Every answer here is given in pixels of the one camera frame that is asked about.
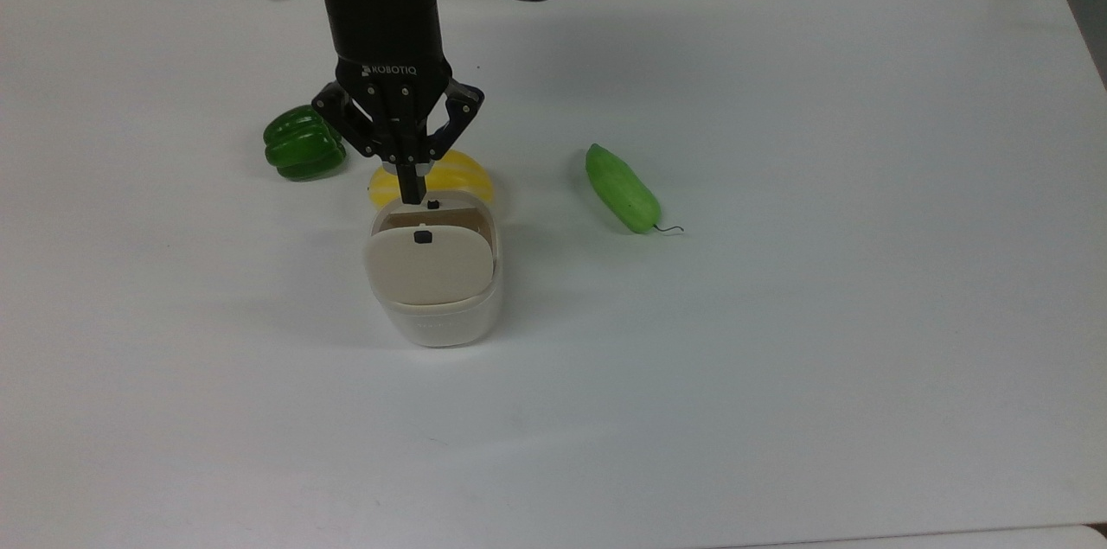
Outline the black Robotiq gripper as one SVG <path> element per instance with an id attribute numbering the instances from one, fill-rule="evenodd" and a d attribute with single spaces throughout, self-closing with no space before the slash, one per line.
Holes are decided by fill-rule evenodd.
<path id="1" fill-rule="evenodd" d="M 377 156 L 391 167 L 402 201 L 420 205 L 432 168 L 470 127 L 485 93 L 451 81 L 438 0 L 324 4 L 337 50 L 337 81 L 317 94 L 317 112 L 356 154 Z M 426 121 L 443 96 L 447 121 L 427 134 Z"/>

